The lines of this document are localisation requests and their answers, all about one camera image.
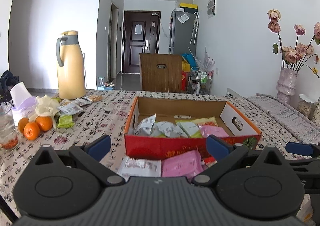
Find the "floral tablecloth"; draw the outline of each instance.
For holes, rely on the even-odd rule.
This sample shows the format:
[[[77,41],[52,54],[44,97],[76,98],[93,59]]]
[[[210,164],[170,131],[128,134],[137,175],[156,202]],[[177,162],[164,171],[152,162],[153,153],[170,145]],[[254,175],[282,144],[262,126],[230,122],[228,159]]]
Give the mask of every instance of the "floral tablecloth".
[[[287,159],[301,157],[289,154],[284,146],[288,141],[298,142],[283,126],[268,116],[255,105],[240,98],[215,97],[210,95],[196,96],[193,94],[159,93],[159,92],[129,92],[129,91],[95,91],[90,94],[100,94],[103,100],[92,103],[85,108],[85,113],[78,117],[74,115],[75,125],[68,129],[50,130],[43,133],[35,141],[26,140],[19,134],[19,146],[0,155],[0,194],[11,209],[19,214],[12,197],[12,189],[24,168],[43,144],[51,144],[55,149],[68,149],[75,143],[90,143],[104,134],[111,136],[111,151],[101,160],[106,167],[117,171],[125,154],[123,130],[134,97],[151,97],[167,99],[191,100],[229,100],[240,111],[247,115],[262,131],[262,138],[257,149],[271,144],[279,148]],[[0,225],[9,225],[9,220],[0,214]]]

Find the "glass cup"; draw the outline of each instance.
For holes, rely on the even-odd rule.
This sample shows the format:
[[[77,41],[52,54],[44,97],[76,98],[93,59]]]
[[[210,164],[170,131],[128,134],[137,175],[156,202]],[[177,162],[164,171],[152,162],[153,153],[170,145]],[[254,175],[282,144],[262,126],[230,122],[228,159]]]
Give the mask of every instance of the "glass cup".
[[[0,106],[0,149],[4,150],[12,150],[19,143],[11,108],[10,104]]]

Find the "refrigerator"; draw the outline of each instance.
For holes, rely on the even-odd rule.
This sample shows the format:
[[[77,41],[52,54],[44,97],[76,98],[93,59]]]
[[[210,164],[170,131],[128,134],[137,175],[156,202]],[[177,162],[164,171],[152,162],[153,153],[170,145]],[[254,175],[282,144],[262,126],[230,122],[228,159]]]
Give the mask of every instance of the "refrigerator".
[[[190,18],[183,24],[180,23],[177,16],[183,14],[181,11],[172,11],[171,28],[170,28],[170,42],[169,42],[169,54],[183,54],[188,53],[190,48],[193,55],[196,55],[196,45],[194,42],[194,36],[192,38],[192,43],[190,44],[190,39],[192,35],[193,25],[195,22],[196,15],[189,14]]]

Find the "pink snack package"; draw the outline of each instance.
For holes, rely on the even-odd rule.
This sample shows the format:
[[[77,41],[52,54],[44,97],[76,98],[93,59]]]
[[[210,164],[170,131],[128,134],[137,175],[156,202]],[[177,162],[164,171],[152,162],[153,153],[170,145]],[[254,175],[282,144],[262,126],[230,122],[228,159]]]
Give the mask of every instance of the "pink snack package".
[[[208,126],[208,125],[199,125],[201,135],[204,138],[207,138],[209,135],[215,135],[218,138],[229,137],[229,135],[221,127]]]
[[[203,171],[198,150],[170,157],[162,161],[162,176],[186,176],[189,181]]]

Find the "thermos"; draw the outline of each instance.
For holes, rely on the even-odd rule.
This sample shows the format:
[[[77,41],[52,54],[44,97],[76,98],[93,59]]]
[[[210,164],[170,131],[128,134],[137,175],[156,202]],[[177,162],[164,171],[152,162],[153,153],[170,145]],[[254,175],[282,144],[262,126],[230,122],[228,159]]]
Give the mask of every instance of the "thermos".
[[[57,40],[59,97],[76,99],[85,95],[84,60],[77,31],[66,31]]]

